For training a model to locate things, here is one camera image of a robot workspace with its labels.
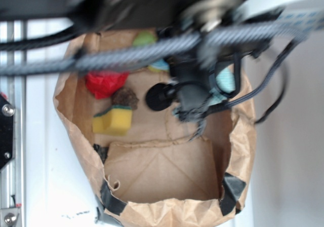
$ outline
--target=wire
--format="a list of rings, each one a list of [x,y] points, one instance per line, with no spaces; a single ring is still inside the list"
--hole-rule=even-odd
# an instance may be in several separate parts
[[[282,102],[289,83],[289,73],[288,73],[288,67],[285,62],[281,64],[281,79],[282,79],[282,86],[281,86],[281,92],[276,101],[265,111],[265,113],[262,115],[261,118],[255,121],[255,124],[260,124],[264,122],[269,115],[278,107],[278,105]]]
[[[80,35],[74,26],[58,33],[36,39],[0,43],[0,51],[26,51],[43,48],[72,40]]]
[[[217,83],[216,77],[218,76],[219,72],[223,70],[224,68],[216,69],[215,67],[218,65],[215,64],[214,68],[211,70],[210,76],[209,76],[209,82],[212,89],[215,89],[217,93],[225,96],[226,98],[234,98],[240,91],[241,91],[241,54],[240,52],[235,52],[233,54],[233,63],[234,63],[234,82],[235,82],[235,90],[227,93],[224,90],[222,90]]]
[[[199,43],[204,52],[202,56],[210,56],[208,48],[235,46],[246,42],[268,40],[274,36],[294,37],[296,42],[307,39],[307,33],[294,27],[287,27],[274,22],[245,24],[234,27],[215,29],[202,40],[198,32],[163,39],[153,45],[144,47],[131,47],[95,55],[85,55],[78,59],[74,57],[59,61],[22,63],[15,66],[8,64],[0,68],[0,76],[31,75],[40,73],[66,72],[66,71],[92,71],[105,70],[125,71],[147,66],[152,60],[187,52]]]
[[[208,111],[206,112],[206,116],[208,116],[210,114],[213,114],[213,113],[216,113],[216,112],[221,112],[221,111],[224,111],[224,110],[231,109],[233,106],[236,106],[236,105],[238,105],[240,103],[243,103],[243,102],[253,98],[257,94],[259,94],[261,91],[263,91],[267,87],[268,83],[270,82],[270,80],[273,77],[276,70],[282,64],[283,60],[293,51],[294,48],[296,48],[298,46],[299,43],[300,42],[297,42],[297,41],[291,41],[286,46],[286,48],[278,55],[276,61],[274,62],[274,64],[270,68],[270,70],[269,70],[268,74],[266,75],[266,77],[264,78],[263,82],[255,90],[253,90],[252,92],[248,93],[247,95],[244,95],[241,98],[236,99],[234,101],[223,102],[223,103],[219,103],[219,104],[210,106]]]

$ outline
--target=green object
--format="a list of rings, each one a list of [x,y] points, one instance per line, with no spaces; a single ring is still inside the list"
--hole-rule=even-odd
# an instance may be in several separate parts
[[[157,38],[148,31],[141,31],[135,37],[133,41],[133,46],[145,46],[154,44],[157,41]]]
[[[112,109],[130,109],[130,110],[132,110],[132,108],[130,106],[113,105],[112,107],[109,107],[108,109],[104,110],[103,112],[95,114],[93,117],[101,117],[104,114],[107,114]]]

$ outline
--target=brown paper bag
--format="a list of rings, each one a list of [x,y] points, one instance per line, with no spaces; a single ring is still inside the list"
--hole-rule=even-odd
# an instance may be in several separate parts
[[[70,43],[66,56],[82,46],[89,53],[128,47],[137,33],[84,35]],[[219,225],[244,207],[256,145],[253,101],[210,115],[204,135],[189,142],[195,124],[180,123],[172,107],[156,112],[145,105],[147,90],[168,79],[145,68],[129,75],[125,86],[140,101],[124,137],[92,133],[93,115],[111,103],[96,100],[82,75],[60,75],[54,104],[106,216],[123,226]],[[250,91],[244,76],[238,97]],[[94,144],[109,147],[104,164]]]

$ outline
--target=red object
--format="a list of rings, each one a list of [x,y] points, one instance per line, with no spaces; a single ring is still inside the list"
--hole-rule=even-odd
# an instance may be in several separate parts
[[[86,87],[96,99],[108,98],[124,86],[128,75],[129,72],[90,72],[86,75]]]
[[[8,97],[3,92],[1,92],[0,94],[3,98],[5,98],[5,100],[8,100]]]

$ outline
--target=white wall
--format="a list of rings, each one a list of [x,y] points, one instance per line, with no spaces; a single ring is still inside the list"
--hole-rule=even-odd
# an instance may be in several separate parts
[[[285,43],[276,41],[280,51]],[[249,62],[254,87],[274,57]],[[290,86],[277,110],[257,126],[253,170],[255,226],[324,226],[324,32],[288,57]],[[279,76],[256,97],[257,115],[276,99]]]

